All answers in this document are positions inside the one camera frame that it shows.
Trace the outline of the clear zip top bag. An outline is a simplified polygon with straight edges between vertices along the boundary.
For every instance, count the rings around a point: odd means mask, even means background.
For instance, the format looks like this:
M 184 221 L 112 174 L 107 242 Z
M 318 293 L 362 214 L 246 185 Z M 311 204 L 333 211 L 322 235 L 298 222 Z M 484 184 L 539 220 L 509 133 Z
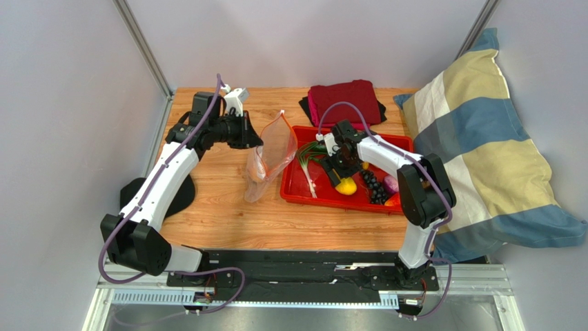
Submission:
M 292 125 L 285 117 L 284 110 L 280 110 L 276 117 L 263 128 L 260 137 L 264 145 L 253 148 L 246 162 L 247 187 L 244 200 L 249 203 L 255 203 L 261 199 L 269 185 L 292 162 L 297 151 L 297 137 Z M 256 182 L 250 176 L 249 168 L 254 158 L 262 160 L 266 167 L 266 178 L 262 182 Z

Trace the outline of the black grape bunch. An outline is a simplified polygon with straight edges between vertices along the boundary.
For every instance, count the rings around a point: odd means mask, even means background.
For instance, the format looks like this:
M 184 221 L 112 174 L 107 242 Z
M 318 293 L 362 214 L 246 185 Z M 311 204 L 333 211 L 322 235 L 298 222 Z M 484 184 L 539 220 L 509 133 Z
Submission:
M 361 170 L 360 176 L 368 190 L 369 203 L 384 205 L 389 199 L 389 194 L 384 189 L 382 182 L 370 170 Z

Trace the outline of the purple onion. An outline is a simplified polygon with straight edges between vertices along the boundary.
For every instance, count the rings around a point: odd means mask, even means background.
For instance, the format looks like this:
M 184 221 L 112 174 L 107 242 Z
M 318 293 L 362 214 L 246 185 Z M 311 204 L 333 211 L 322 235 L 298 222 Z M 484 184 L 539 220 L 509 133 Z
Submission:
M 398 180 L 392 175 L 386 175 L 382 180 L 382 187 L 389 194 L 396 194 L 399 192 Z

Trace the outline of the red orange tomato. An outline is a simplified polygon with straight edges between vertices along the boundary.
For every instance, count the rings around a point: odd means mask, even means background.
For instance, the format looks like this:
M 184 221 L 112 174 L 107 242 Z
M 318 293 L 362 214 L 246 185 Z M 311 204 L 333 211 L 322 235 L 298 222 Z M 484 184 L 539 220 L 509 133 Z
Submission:
M 394 195 L 392 195 L 388 200 L 386 200 L 384 205 L 390 208 L 401 208 L 402 204 L 400 200 L 400 194 L 395 193 Z

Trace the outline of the peach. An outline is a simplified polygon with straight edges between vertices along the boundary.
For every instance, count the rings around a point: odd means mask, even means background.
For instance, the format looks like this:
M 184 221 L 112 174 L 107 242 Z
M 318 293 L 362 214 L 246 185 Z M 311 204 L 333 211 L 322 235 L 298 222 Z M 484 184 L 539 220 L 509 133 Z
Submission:
M 264 162 L 260 159 L 254 158 L 249 168 L 250 176 L 252 180 L 256 182 L 262 182 L 266 178 L 266 167 Z

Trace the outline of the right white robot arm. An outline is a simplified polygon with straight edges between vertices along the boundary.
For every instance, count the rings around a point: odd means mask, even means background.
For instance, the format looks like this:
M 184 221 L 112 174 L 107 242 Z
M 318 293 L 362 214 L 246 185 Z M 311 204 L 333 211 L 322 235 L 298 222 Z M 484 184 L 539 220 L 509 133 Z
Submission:
M 452 220 L 457 202 L 440 157 L 408 152 L 370 129 L 356 130 L 347 120 L 329 133 L 317 133 L 316 139 L 326 148 L 327 156 L 320 164 L 332 186 L 358 173 L 363 162 L 397 180 L 401 209 L 409 224 L 394 261 L 395 277 L 403 286 L 418 281 L 433 260 L 436 233 Z

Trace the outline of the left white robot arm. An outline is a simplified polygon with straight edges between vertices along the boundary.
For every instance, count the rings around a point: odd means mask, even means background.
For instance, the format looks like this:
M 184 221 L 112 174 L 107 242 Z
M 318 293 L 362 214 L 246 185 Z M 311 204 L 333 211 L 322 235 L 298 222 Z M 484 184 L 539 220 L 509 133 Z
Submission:
M 203 251 L 169 243 L 160 234 L 174 201 L 183 199 L 180 188 L 215 143 L 232 149 L 262 146 L 244 102 L 246 88 L 223 96 L 197 92 L 192 108 L 168 131 L 155 167 L 119 214 L 107 214 L 100 228 L 105 246 L 102 259 L 153 276 L 163 272 L 196 272 Z

